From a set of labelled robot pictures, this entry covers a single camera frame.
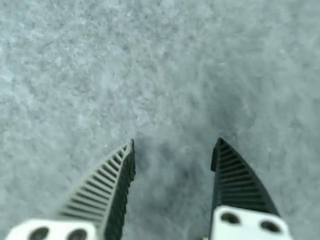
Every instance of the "gray carpet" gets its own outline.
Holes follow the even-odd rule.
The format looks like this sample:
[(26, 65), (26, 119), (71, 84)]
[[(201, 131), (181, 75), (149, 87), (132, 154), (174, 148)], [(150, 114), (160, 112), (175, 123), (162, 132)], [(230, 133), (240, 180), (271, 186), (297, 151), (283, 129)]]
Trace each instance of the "gray carpet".
[(208, 232), (213, 146), (320, 236), (320, 1), (2, 0), (0, 238), (135, 140), (124, 240)]

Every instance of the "screw hole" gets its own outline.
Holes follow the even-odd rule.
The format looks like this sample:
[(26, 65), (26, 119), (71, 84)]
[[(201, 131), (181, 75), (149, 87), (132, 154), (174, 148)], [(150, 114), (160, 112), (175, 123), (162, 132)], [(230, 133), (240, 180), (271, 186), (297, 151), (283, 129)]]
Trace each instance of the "screw hole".
[(222, 214), (221, 220), (228, 222), (230, 224), (239, 224), (240, 223), (239, 218), (230, 212), (226, 212), (226, 213)]
[(29, 240), (44, 240), (49, 233), (49, 228), (47, 227), (39, 227), (36, 230), (34, 230), (30, 236)]
[(67, 240), (86, 240), (87, 232), (84, 229), (77, 229), (71, 232)]
[(261, 223), (261, 228), (268, 230), (273, 233), (280, 233), (280, 228), (271, 221), (263, 221)]

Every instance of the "floor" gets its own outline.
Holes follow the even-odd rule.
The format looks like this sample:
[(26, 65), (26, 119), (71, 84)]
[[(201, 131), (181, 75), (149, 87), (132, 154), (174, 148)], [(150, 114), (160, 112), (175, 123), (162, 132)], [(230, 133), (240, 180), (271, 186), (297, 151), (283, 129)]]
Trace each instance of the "floor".
[(209, 229), (227, 140), (320, 236), (320, 1), (2, 0), (0, 237), (133, 138), (124, 240)]

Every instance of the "gray textured surface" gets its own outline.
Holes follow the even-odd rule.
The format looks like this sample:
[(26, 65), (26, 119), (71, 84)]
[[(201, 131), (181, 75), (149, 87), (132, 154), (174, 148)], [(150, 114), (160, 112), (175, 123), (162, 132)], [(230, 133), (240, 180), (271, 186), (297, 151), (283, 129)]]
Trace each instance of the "gray textured surface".
[(0, 236), (134, 138), (125, 240), (208, 230), (211, 151), (320, 236), (318, 0), (2, 0)]

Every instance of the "bolt hole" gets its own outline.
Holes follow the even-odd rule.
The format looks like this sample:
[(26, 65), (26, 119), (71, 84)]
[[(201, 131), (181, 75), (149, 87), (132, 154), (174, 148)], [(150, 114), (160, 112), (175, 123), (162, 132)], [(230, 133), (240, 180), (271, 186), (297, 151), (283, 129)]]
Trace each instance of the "bolt hole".
[(273, 232), (273, 233), (280, 233), (280, 228), (274, 224), (273, 222), (270, 222), (270, 221), (263, 221), (261, 223), (261, 228), (265, 229), (265, 230), (268, 230), (270, 232)]
[(48, 236), (48, 233), (49, 228), (46, 226), (39, 227), (30, 234), (29, 240), (44, 240)]
[(222, 214), (221, 220), (228, 222), (230, 224), (239, 224), (240, 223), (239, 218), (230, 212), (226, 212), (226, 213)]
[(77, 229), (71, 232), (67, 240), (86, 240), (87, 232), (84, 229)]

